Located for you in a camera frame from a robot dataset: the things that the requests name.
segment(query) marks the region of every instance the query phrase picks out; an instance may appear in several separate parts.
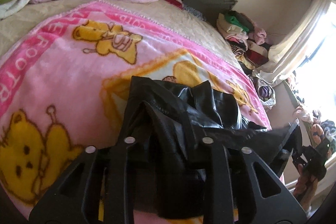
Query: beige bed sheet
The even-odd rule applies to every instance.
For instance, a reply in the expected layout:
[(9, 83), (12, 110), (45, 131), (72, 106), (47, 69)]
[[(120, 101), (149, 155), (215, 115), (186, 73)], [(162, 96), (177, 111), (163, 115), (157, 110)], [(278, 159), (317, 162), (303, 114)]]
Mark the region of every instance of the beige bed sheet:
[[(90, 1), (56, 0), (48, 3), (27, 5), (16, 14), (0, 21), (0, 56), (3, 56), (15, 42), (26, 35), (38, 23)], [(164, 0), (148, 4), (126, 3), (118, 0), (106, 1), (174, 30), (178, 34), (202, 45), (232, 66), (242, 70), (223, 37), (208, 23), (199, 20), (190, 13), (180, 10)]]

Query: white curtain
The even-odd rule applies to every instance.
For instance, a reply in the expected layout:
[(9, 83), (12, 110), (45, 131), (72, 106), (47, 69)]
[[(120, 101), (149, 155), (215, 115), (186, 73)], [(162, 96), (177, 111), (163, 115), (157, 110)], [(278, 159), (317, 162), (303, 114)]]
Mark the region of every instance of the white curtain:
[(326, 32), (324, 16), (331, 2), (332, 0), (313, 0), (294, 29), (279, 44), (269, 49), (269, 61), (255, 69), (253, 74), (272, 86), (288, 78), (306, 55), (312, 53), (318, 46), (320, 40), (314, 37)]

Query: metal rivet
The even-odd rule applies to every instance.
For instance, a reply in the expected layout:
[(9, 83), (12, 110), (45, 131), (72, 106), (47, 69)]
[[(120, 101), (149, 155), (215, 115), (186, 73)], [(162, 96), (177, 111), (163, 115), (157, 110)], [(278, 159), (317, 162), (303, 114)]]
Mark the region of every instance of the metal rivet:
[(211, 144), (211, 143), (213, 143), (213, 139), (210, 138), (210, 137), (204, 137), (204, 138), (202, 139), (202, 141), (203, 141), (204, 143), (206, 143), (206, 144)]
[(95, 153), (96, 148), (94, 146), (88, 146), (87, 148), (85, 148), (85, 152), (88, 154)]
[(241, 149), (241, 151), (244, 153), (244, 154), (251, 154), (252, 153), (252, 149), (251, 148), (249, 148), (249, 147), (243, 147), (242, 149)]
[(133, 137), (126, 137), (124, 139), (124, 142), (125, 143), (135, 143), (135, 138), (133, 138)]

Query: shiny black fabric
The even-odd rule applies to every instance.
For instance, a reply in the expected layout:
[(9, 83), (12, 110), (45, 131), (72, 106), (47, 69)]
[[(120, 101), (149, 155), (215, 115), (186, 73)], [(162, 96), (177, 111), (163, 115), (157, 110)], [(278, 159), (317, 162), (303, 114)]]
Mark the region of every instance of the shiny black fabric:
[[(226, 148), (248, 146), (268, 165), (278, 158), (290, 136), (288, 128), (267, 131), (243, 117), (233, 95), (212, 89), (208, 81), (190, 88), (133, 76), (118, 143), (135, 137), (149, 149), (153, 163), (151, 170), (137, 173), (136, 209), (161, 217), (175, 214), (175, 218), (203, 213), (205, 172), (188, 167), (185, 134), (190, 132), (184, 132), (182, 125), (185, 112), (194, 128), (201, 127)], [(274, 169), (283, 165), (278, 161)]]

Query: cartoon bear blanket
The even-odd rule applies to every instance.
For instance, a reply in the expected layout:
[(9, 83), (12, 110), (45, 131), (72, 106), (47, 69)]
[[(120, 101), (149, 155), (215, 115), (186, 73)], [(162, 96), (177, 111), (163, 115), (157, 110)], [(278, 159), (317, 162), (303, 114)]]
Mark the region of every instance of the cartoon bear blanket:
[[(84, 147), (115, 143), (132, 75), (209, 80), (270, 128), (241, 71), (149, 19), (104, 2), (81, 5), (40, 23), (0, 60), (0, 181), (26, 218)], [(167, 220), (135, 212), (135, 223)]]

